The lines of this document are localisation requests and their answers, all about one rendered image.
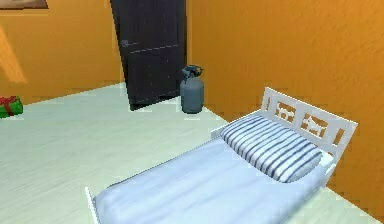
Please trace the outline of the green gift box red ribbon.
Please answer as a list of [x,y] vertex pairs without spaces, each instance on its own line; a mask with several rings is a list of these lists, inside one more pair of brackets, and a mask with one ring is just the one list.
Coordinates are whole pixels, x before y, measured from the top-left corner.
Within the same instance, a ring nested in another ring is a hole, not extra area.
[[0,97],[0,119],[23,113],[23,104],[19,96]]

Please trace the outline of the dark brown room door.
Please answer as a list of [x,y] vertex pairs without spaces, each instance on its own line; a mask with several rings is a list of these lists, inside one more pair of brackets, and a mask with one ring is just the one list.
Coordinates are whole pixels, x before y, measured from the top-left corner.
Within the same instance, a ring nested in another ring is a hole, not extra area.
[[110,0],[132,111],[180,94],[186,0]]

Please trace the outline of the grey gas cylinder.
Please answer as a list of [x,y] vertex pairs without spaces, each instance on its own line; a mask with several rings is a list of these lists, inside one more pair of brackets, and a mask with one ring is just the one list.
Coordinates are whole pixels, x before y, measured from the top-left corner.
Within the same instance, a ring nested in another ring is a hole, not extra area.
[[204,103],[204,83],[199,78],[203,68],[188,65],[182,69],[184,79],[180,84],[182,111],[187,114],[197,114],[202,111]]

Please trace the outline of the white bed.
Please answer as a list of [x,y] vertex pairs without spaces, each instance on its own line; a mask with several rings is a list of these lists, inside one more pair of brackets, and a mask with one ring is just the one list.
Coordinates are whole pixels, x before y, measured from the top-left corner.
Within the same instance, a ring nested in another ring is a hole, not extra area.
[[[219,135],[259,115],[288,127],[322,151],[301,179],[283,183],[240,157]],[[94,224],[283,224],[333,174],[357,128],[354,121],[271,88],[260,109],[212,131],[210,141],[88,195]]]

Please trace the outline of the striped blue white pillow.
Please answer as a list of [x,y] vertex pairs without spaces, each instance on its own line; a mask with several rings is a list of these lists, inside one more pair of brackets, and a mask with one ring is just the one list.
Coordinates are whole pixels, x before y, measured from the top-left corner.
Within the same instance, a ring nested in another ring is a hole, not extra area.
[[309,174],[322,151],[278,122],[250,115],[223,128],[220,137],[246,162],[270,178],[291,183]]

